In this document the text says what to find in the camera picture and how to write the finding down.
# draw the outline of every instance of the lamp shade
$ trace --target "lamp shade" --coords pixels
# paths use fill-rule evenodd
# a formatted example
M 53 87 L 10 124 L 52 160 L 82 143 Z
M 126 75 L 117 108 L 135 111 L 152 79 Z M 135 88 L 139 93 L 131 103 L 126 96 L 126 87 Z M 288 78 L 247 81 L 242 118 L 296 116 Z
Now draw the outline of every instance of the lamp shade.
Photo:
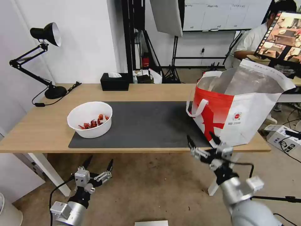
M 44 28 L 31 28 L 30 34 L 35 39 L 46 39 L 55 46 L 61 46 L 60 31 L 54 22 L 47 24 Z

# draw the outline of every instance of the black tissue box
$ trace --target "black tissue box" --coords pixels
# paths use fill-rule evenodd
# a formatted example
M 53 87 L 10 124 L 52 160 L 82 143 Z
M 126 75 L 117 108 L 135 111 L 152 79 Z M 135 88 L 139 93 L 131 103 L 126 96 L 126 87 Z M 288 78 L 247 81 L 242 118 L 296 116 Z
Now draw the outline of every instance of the black tissue box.
M 104 73 L 100 79 L 103 91 L 128 91 L 129 81 L 127 73 L 119 73 L 121 78 L 110 78 L 108 73 Z

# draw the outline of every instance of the table top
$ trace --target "table top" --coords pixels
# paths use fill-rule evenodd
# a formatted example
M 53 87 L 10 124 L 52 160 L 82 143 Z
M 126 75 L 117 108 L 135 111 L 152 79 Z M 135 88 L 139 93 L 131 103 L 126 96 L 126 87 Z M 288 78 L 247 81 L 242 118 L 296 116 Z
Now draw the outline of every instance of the table top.
M 265 65 L 265 66 L 268 66 L 269 63 L 270 63 L 270 59 L 261 59 L 257 56 L 254 56 L 254 55 L 247 55 L 248 59 L 250 59 L 251 61 L 254 61 L 256 63 L 259 63 L 259 64 L 262 64 L 262 65 Z M 295 84 L 295 86 L 301 86 L 301 78 L 295 76 L 294 79 L 293 79 L 293 83 Z
M 69 88 L 72 84 L 57 84 Z M 0 152 L 10 153 L 180 153 L 189 148 L 68 148 L 74 130 L 69 112 L 89 101 L 186 101 L 195 84 L 130 84 L 129 91 L 102 91 L 100 84 L 82 84 L 54 105 L 34 107 L 0 142 Z M 42 99 L 43 103 L 53 100 Z M 269 152 L 256 133 L 249 144 L 235 152 Z

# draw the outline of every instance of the bag handle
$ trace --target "bag handle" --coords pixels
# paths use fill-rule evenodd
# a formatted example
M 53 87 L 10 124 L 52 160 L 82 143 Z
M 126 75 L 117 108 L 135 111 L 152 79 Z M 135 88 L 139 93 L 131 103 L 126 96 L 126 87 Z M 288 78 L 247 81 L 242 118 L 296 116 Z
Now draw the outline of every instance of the bag handle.
M 186 101 L 186 113 L 187 113 L 190 117 L 197 117 L 197 116 L 199 116 L 199 115 L 203 112 L 203 110 L 204 110 L 206 104 L 208 104 L 209 101 L 206 100 L 206 99 L 202 99 L 201 102 L 200 102 L 200 104 L 199 104 L 199 106 L 198 106 L 198 108 L 197 108 L 197 110 L 196 110 L 196 112 L 195 112 L 195 114 L 191 114 L 191 113 L 188 111 L 188 107 L 189 107 L 190 96 L 191 96 L 192 92 L 193 92 L 193 90 L 191 91 L 191 93 L 190 93 L 190 95 L 189 95 L 189 98 L 188 98 L 188 100 Z

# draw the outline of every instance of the lamp arm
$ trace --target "lamp arm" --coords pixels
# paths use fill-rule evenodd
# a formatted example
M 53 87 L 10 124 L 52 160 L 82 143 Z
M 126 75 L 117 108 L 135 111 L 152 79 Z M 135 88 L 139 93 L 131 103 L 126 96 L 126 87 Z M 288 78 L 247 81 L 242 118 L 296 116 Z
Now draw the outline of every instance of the lamp arm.
M 31 57 L 26 57 L 26 58 L 23 58 L 25 57 L 26 55 L 32 53 L 33 51 L 39 49 L 39 48 L 42 48 L 43 51 L 37 53 L 36 55 L 34 56 L 31 56 Z M 55 87 L 52 82 L 47 82 L 46 80 L 44 80 L 43 78 L 41 78 L 40 76 L 37 76 L 33 73 L 31 73 L 30 71 L 22 68 L 22 65 L 27 63 L 28 61 L 36 58 L 37 56 L 43 54 L 44 52 L 47 52 L 48 50 L 48 44 L 47 43 L 41 43 L 40 45 L 38 45 L 37 47 L 35 47 L 34 49 L 28 51 L 27 53 L 21 55 L 20 57 L 14 59 L 14 60 L 11 60 L 9 62 L 10 66 L 14 67 L 15 69 L 18 69 L 19 71 L 29 75 L 30 77 L 34 78 L 35 80 L 38 80 L 39 82 L 43 83 L 44 85 L 48 86 L 49 88 L 53 88 Z

